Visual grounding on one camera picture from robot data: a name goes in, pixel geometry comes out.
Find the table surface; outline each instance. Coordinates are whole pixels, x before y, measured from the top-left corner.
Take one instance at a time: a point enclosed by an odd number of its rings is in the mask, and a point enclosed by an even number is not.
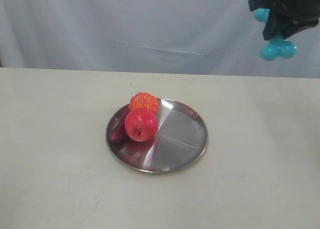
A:
[[[194,108],[193,166],[135,171],[105,143],[145,91]],[[0,69],[0,228],[318,229],[320,80]]]

